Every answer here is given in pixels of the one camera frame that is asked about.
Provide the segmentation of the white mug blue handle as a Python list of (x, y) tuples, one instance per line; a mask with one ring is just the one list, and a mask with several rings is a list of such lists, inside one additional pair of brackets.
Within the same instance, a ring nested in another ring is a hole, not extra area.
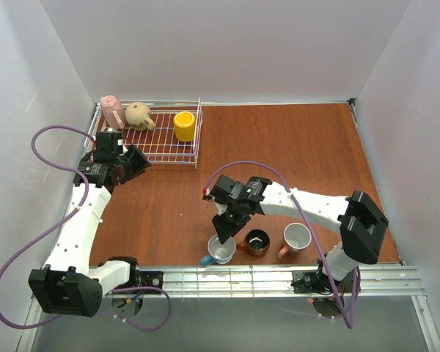
[(235, 252), (236, 242), (233, 238), (229, 238), (224, 244), (221, 244), (218, 235), (213, 235), (208, 241), (208, 254), (200, 260), (200, 265), (227, 264)]

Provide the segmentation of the dark brown glazed mug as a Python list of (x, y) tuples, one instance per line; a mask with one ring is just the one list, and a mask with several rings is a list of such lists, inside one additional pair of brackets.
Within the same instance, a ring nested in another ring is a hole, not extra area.
[(270, 238), (268, 234), (259, 229), (251, 230), (245, 236), (244, 240), (236, 245), (236, 249), (245, 253), (260, 257), (263, 256), (270, 247)]

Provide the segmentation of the beige speckled round mug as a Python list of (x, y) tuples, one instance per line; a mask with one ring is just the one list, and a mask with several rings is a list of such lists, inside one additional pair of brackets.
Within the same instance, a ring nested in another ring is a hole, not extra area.
[(133, 102), (125, 109), (125, 120), (130, 128), (143, 131), (155, 130), (155, 122), (148, 105), (143, 102)]

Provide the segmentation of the pink faceted mug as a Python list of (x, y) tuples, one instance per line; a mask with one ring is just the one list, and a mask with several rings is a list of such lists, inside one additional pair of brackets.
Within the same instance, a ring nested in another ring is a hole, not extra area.
[(102, 114), (110, 128), (124, 128), (125, 110), (121, 102), (113, 95), (106, 95), (100, 100)]

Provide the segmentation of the yellow enamel mug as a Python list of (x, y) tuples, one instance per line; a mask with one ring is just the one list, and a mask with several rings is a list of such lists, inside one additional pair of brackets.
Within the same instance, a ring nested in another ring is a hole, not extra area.
[(196, 117), (189, 111), (181, 111), (173, 117), (176, 138), (181, 142), (192, 142), (195, 135)]

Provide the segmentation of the white mug pink handle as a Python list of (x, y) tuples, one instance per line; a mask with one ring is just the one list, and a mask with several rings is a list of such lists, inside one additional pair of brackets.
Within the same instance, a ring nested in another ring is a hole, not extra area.
[(286, 254), (306, 249), (312, 241), (312, 236), (304, 224), (291, 223), (286, 226), (283, 232), (283, 241), (284, 245), (277, 253), (279, 259), (282, 259)]

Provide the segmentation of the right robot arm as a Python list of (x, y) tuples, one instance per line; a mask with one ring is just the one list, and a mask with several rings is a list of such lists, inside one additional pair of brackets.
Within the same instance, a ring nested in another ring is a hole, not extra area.
[(268, 178), (251, 177), (241, 183), (220, 175), (212, 189), (203, 191), (202, 198), (218, 209), (212, 223), (220, 243), (234, 237), (255, 214), (288, 216), (337, 233), (340, 242), (326, 254), (316, 274), (336, 283), (356, 266), (378, 262), (389, 225), (383, 211), (363, 191), (349, 197), (325, 196), (296, 188), (287, 190)]

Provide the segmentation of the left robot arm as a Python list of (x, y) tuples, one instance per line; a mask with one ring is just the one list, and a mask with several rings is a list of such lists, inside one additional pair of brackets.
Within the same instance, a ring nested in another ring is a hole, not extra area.
[(56, 244), (44, 266), (29, 275), (33, 295), (48, 314), (92, 317), (106, 294), (142, 283), (133, 257), (111, 257), (97, 268), (90, 268), (89, 257), (114, 188), (151, 164), (119, 131), (98, 132), (92, 141), (94, 149), (71, 171), (70, 208), (58, 227)]

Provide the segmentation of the aluminium frame rail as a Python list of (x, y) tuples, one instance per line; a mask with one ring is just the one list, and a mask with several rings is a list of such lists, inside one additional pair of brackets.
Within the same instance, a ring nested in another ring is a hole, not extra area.
[(154, 266), (137, 268), (123, 261), (111, 261), (88, 274), (75, 268), (54, 271), (34, 270), (29, 278), (36, 294), (47, 294), (57, 301), (73, 298), (96, 299), (104, 296), (135, 296), (136, 272), (163, 271), (160, 292), (173, 298), (265, 298), (326, 297), (331, 294), (294, 293), (292, 271), (318, 271), (316, 265), (209, 265)]

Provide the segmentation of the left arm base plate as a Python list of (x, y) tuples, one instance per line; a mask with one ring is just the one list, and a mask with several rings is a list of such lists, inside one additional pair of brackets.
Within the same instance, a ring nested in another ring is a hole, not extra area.
[(158, 295), (163, 288), (163, 271), (138, 271), (135, 275), (136, 281), (134, 287), (144, 287), (142, 290), (134, 290), (136, 295), (153, 294)]

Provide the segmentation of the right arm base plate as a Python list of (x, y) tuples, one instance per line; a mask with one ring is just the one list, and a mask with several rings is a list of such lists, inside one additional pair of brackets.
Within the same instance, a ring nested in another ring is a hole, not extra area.
[[(339, 293), (351, 293), (353, 282), (354, 277), (352, 273), (347, 274), (342, 281), (334, 281)], [(329, 278), (320, 271), (292, 271), (290, 286), (293, 288), (294, 293), (333, 293)]]

